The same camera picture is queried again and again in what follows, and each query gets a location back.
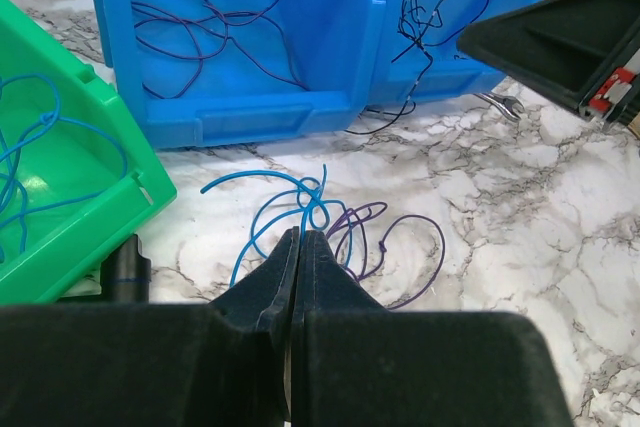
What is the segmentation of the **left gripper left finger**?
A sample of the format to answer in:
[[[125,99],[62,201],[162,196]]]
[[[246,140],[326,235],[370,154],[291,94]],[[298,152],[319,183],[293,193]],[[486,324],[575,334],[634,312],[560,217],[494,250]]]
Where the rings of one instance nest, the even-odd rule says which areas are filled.
[[[1,311],[5,426],[280,426],[300,233],[207,304]]]

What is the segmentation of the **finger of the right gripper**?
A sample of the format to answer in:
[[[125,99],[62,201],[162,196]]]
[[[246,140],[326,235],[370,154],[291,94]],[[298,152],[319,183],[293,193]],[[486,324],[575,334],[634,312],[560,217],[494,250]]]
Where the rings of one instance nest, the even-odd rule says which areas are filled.
[[[460,52],[575,115],[639,0],[544,0],[466,27]]]

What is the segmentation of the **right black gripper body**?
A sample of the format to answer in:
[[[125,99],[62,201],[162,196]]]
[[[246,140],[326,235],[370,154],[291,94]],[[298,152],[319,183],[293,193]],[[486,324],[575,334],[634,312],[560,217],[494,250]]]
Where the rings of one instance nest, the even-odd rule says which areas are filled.
[[[616,40],[597,68],[579,112],[601,120],[604,130],[617,124],[639,136],[639,19]]]

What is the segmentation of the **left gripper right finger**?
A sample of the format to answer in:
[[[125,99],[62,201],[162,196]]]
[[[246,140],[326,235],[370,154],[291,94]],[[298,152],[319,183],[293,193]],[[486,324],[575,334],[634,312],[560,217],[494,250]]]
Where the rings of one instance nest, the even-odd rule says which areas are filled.
[[[301,246],[292,318],[296,426],[568,426],[547,343],[509,312],[398,312]]]

